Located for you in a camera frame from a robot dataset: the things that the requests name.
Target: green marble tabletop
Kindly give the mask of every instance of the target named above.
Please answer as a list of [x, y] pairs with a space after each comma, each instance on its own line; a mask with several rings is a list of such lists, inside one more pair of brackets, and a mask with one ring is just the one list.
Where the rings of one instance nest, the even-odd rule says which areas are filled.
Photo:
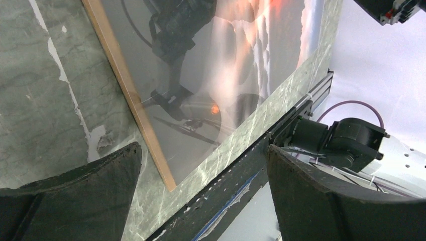
[[142, 170], [123, 240], [144, 240], [241, 155], [327, 73], [341, 0], [325, 0], [319, 47], [169, 192], [80, 0], [15, 0], [0, 9], [0, 187], [17, 188], [130, 142]]

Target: reflective surface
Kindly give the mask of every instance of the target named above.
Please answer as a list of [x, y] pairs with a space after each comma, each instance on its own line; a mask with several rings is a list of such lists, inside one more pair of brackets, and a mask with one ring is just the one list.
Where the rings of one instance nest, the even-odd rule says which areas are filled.
[[123, 0], [140, 40], [126, 62], [176, 183], [316, 50], [323, 5]]

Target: wooden edge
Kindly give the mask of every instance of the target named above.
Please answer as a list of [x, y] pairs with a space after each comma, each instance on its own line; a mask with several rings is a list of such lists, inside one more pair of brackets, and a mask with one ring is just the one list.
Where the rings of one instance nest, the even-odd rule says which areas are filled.
[[169, 191], [176, 188], [176, 183], [170, 168], [164, 158], [163, 151], [158, 143], [157, 136], [152, 129], [148, 116], [145, 113], [142, 101], [136, 91], [130, 72], [127, 68], [121, 52], [120, 45], [114, 35], [110, 22], [103, 9], [101, 0], [82, 0], [94, 29], [99, 37], [100, 43], [105, 50], [106, 56], [117, 77], [117, 81], [124, 93], [133, 117], [136, 120], [139, 130], [145, 139], [148, 149], [154, 159], [155, 165], [163, 178], [164, 184]]

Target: white wall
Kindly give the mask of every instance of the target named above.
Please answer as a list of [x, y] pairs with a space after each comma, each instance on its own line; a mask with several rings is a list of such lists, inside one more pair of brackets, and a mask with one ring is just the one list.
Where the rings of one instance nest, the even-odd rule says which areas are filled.
[[[426, 153], [425, 12], [404, 24], [381, 26], [354, 1], [344, 0], [330, 69], [335, 77], [323, 105], [367, 102], [381, 113], [389, 134]], [[322, 122], [346, 117], [378, 125], [369, 109], [354, 104], [338, 107]]]

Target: purple cable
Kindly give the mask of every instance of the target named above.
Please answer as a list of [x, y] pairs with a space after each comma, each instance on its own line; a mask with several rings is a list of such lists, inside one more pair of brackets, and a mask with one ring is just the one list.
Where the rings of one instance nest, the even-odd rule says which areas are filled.
[[316, 122], [320, 122], [320, 121], [322, 121], [322, 119], [328, 114], [328, 113], [330, 113], [330, 111], [332, 111], [333, 109], [335, 109], [336, 107], [339, 107], [339, 106], [341, 106], [341, 105], [344, 105], [344, 104], [360, 104], [360, 105], [363, 105], [363, 106], [365, 106], [365, 107], [367, 107], [367, 108], [369, 108], [370, 110], [372, 110], [375, 114], [376, 114], [376, 116], [377, 116], [377, 118], [379, 119], [379, 123], [380, 123], [380, 127], [381, 128], [384, 128], [385, 127], [385, 124], [384, 124], [384, 122], [383, 122], [383, 118], [382, 118], [382, 116], [380, 115], [380, 113], [374, 108], [374, 107], [372, 107], [371, 105], [369, 105], [369, 104], [367, 104], [367, 103], [365, 103], [365, 102], [362, 102], [362, 101], [358, 101], [358, 100], [346, 100], [346, 101], [343, 101], [343, 102], [340, 102], [340, 103], [337, 103], [337, 104], [335, 104], [335, 105], [333, 105], [332, 107], [330, 107], [329, 109], [327, 109], [319, 118], [318, 118], [318, 120], [316, 121]]

